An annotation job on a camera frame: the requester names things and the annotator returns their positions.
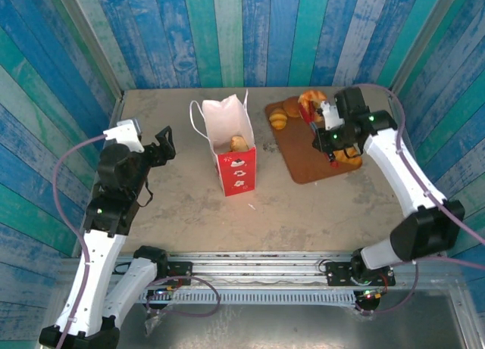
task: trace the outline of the printed logo on bag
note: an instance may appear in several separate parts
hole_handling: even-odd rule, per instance
[[[246,162],[243,160],[240,160],[239,158],[231,163],[231,167],[239,167],[245,164]]]

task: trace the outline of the wooden plank wall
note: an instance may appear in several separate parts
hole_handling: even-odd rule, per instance
[[[77,0],[122,89],[390,86],[437,0]]]
[[[399,93],[419,164],[465,206],[465,222],[485,236],[485,0],[454,0]],[[460,232],[452,256],[485,263],[485,248]],[[485,316],[485,274],[464,269]]]
[[[60,0],[0,0],[0,347],[35,347],[58,264],[75,243],[54,206],[53,168],[108,127],[114,103]],[[76,226],[101,147],[73,154],[60,171]]]

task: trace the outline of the paper bag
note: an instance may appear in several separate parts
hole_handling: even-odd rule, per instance
[[[189,107],[190,121],[197,133],[209,142],[214,164],[226,196],[249,192],[256,186],[255,137],[247,112],[248,91],[244,103],[231,95],[223,101],[203,101],[202,109],[197,101]],[[192,106],[196,105],[205,121],[207,135],[194,124]],[[230,140],[242,136],[248,151],[230,152]]]

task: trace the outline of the table surface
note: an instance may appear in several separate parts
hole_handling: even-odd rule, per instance
[[[278,151],[264,107],[307,88],[250,88],[248,111],[258,150],[257,186],[225,198],[207,141],[190,124],[189,103],[222,100],[246,89],[150,89],[125,95],[122,118],[137,117],[142,143],[170,125],[177,156],[152,169],[153,201],[136,215],[124,245],[188,251],[349,251],[389,235],[402,211],[389,183],[369,156],[352,173],[295,184]],[[335,87],[319,88],[330,97]],[[372,111],[389,109],[381,91],[363,89]],[[196,125],[204,130],[202,118]],[[145,191],[139,202],[148,200]]]

